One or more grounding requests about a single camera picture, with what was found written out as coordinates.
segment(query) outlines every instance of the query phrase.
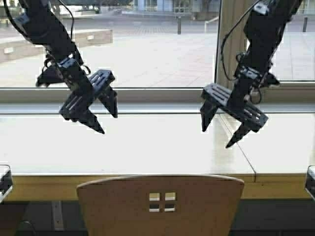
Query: wooden chair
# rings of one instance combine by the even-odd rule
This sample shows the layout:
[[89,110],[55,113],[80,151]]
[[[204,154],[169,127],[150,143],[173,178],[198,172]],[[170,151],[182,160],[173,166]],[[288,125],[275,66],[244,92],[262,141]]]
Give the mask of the wooden chair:
[[227,236],[244,182],[212,175],[140,175],[77,187],[89,236]]

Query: dark floor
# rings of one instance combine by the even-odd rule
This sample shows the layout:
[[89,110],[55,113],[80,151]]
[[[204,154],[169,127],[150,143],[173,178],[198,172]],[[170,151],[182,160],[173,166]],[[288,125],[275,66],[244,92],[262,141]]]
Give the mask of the dark floor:
[[[36,236],[87,236],[78,202],[62,202],[64,232],[54,230],[51,202],[31,203],[23,220],[31,221]],[[32,236],[20,224],[16,236]],[[229,236],[315,236],[312,200],[242,200]]]

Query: metal bracket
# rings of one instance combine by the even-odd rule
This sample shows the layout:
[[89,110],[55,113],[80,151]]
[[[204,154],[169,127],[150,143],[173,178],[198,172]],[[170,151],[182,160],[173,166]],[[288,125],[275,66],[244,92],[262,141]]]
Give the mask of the metal bracket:
[[53,222],[55,231],[64,231],[63,210],[61,201],[52,201]]

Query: chair backrest hole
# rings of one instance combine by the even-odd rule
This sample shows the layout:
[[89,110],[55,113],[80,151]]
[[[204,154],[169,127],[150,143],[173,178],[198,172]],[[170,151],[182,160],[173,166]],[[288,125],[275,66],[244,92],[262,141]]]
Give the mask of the chair backrest hole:
[[159,212],[159,204],[150,204],[149,212]]
[[165,193],[165,200],[166,201],[175,201],[176,200],[176,193]]
[[160,201],[160,193],[150,193],[150,201]]
[[175,204],[165,204],[164,211],[165,212],[174,212],[175,211]]

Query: black object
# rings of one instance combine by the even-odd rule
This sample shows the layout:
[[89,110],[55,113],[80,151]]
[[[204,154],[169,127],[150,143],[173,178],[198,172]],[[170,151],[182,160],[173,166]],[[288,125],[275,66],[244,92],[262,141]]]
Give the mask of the black object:
[[310,166],[307,171],[305,189],[315,200],[315,166]]
[[69,37],[64,25],[51,12],[48,0],[19,0],[25,12],[13,19],[4,5],[12,25],[24,38],[46,49],[46,70],[37,78],[36,86],[66,83],[72,94],[59,113],[66,119],[105,133],[91,113],[89,107],[99,99],[113,117],[118,117],[117,93],[110,83],[115,80],[111,71],[99,70],[88,78],[75,43]]
[[12,174],[10,167],[0,165],[0,203],[6,198],[13,188]]
[[[256,2],[251,7],[251,13],[244,28],[250,45],[246,52],[239,54],[236,58],[238,66],[234,73],[235,79],[230,79],[235,81],[233,90],[210,84],[204,88],[201,95],[206,100],[200,110],[203,132],[207,130],[218,108],[242,123],[226,148],[241,140],[251,130],[258,132],[266,123],[268,119],[266,115],[256,108],[249,98],[255,90],[258,90],[261,96],[261,88],[280,85],[276,77],[269,73],[273,65],[271,58],[282,40],[286,24],[296,14],[302,0],[266,2]],[[239,23],[240,21],[224,38],[221,52],[227,37]]]
[[306,32],[308,17],[304,17],[303,32]]

